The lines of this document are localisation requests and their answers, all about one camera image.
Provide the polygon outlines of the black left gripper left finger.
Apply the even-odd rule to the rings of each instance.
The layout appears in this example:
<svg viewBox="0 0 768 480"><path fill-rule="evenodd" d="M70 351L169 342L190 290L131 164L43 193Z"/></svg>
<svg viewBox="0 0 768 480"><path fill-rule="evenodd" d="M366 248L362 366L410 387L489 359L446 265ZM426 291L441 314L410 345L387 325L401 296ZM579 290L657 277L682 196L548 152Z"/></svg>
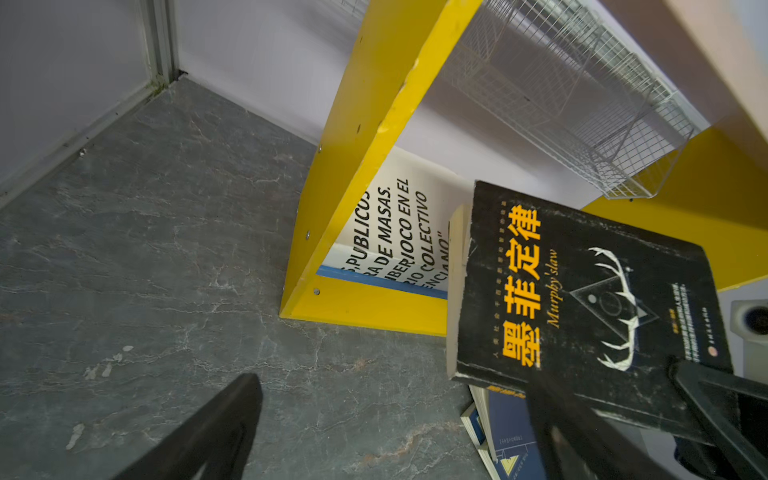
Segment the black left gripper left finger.
<svg viewBox="0 0 768 480"><path fill-rule="evenodd" d="M257 374L239 375L118 479L240 479L263 404Z"/></svg>

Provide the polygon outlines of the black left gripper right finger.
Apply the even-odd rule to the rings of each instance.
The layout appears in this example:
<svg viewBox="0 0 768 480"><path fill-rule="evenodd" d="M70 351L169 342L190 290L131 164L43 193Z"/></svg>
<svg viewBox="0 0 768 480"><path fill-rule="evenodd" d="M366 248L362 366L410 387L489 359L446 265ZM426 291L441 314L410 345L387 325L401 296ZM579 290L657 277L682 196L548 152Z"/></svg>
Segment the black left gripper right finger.
<svg viewBox="0 0 768 480"><path fill-rule="evenodd" d="M539 376L526 388L529 413L549 479L671 479L589 406Z"/></svg>

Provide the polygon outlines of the white book black text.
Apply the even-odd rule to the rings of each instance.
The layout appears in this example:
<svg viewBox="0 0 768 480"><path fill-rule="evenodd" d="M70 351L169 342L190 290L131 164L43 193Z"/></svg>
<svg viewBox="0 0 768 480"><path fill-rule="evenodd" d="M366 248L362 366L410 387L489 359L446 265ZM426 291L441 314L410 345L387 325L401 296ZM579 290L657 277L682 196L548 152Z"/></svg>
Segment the white book black text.
<svg viewBox="0 0 768 480"><path fill-rule="evenodd" d="M318 274L445 299L449 223L473 182L393 148L354 207Z"/></svg>

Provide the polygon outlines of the black book yellow characters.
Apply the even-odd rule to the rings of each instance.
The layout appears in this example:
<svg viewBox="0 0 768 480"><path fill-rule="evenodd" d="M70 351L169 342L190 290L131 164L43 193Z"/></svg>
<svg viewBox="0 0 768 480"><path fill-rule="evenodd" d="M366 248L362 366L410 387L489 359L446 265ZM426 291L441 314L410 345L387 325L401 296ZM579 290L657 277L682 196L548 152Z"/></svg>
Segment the black book yellow characters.
<svg viewBox="0 0 768 480"><path fill-rule="evenodd" d="M705 440L668 374L733 369L700 246L483 181L449 233L450 379L521 395L544 376L601 416Z"/></svg>

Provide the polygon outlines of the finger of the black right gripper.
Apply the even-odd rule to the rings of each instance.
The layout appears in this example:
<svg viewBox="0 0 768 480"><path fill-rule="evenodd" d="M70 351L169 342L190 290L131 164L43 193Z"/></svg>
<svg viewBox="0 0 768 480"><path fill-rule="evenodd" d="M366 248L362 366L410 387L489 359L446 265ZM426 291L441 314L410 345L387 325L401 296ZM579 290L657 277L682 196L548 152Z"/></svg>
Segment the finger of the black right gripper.
<svg viewBox="0 0 768 480"><path fill-rule="evenodd" d="M767 386L690 361L670 366L670 378L712 443L734 472L767 477L767 457L742 431L739 398L767 401Z"/></svg>

